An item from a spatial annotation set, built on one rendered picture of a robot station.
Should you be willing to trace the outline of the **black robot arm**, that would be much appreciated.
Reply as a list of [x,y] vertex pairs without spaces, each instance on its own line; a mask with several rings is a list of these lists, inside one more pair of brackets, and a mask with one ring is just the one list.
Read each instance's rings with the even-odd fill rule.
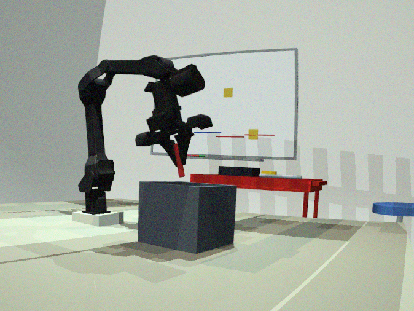
[[[99,77],[104,73],[106,76],[102,80]],[[84,166],[85,175],[78,187],[80,192],[85,193],[86,211],[82,212],[92,215],[111,213],[107,211],[105,191],[111,191],[115,171],[113,160],[105,155],[101,106],[115,74],[144,75],[160,80],[148,82],[144,89],[153,94],[155,106],[164,101],[178,100],[177,95],[185,97],[205,87],[196,65],[190,64],[178,70],[171,60],[156,55],[140,60],[105,59],[83,76],[78,84],[78,92],[85,106],[88,159]],[[152,113],[153,116],[146,120],[151,133],[169,127],[173,121],[178,124],[174,105],[167,107],[165,112],[153,110]]]

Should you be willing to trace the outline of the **red peg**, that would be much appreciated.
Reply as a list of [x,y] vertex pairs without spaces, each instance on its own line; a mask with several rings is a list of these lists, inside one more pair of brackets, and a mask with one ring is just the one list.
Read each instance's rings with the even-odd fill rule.
[[178,175],[179,175],[179,178],[182,178],[182,177],[185,177],[185,174],[184,174],[184,168],[183,168],[183,165],[181,163],[180,156],[179,156],[178,144],[176,143],[176,144],[173,144],[173,145],[174,145],[174,152],[175,152],[175,156],[176,156]]

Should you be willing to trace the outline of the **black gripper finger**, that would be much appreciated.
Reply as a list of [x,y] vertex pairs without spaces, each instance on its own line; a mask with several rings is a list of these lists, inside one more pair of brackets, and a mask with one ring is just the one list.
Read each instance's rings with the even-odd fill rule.
[[174,140],[162,139],[162,140],[154,141],[154,143],[159,144],[164,148],[164,150],[169,155],[174,165],[177,167],[176,156],[175,156],[174,145],[173,145],[175,144]]
[[176,139],[177,144],[178,144],[179,156],[180,156],[182,165],[186,164],[187,151],[188,151],[192,136],[194,136],[194,133],[187,133],[187,132],[174,135],[174,138]]

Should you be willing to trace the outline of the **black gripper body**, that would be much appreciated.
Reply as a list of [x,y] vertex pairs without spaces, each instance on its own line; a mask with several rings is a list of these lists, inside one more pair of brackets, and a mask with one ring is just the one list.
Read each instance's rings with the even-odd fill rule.
[[187,122],[182,121],[180,113],[181,106],[179,105],[178,100],[169,100],[161,102],[155,106],[156,108],[154,110],[157,110],[157,112],[165,112],[165,109],[167,107],[173,105],[177,110],[178,124],[175,124],[175,121],[173,121],[169,127],[158,129],[160,130],[158,132],[144,132],[136,135],[135,142],[137,146],[150,146],[155,144],[154,141],[162,139],[170,140],[170,135],[174,135],[176,133],[192,133],[192,128],[198,127],[199,129],[203,130],[205,128],[213,126],[210,116],[204,114],[197,114],[195,116],[188,117]]

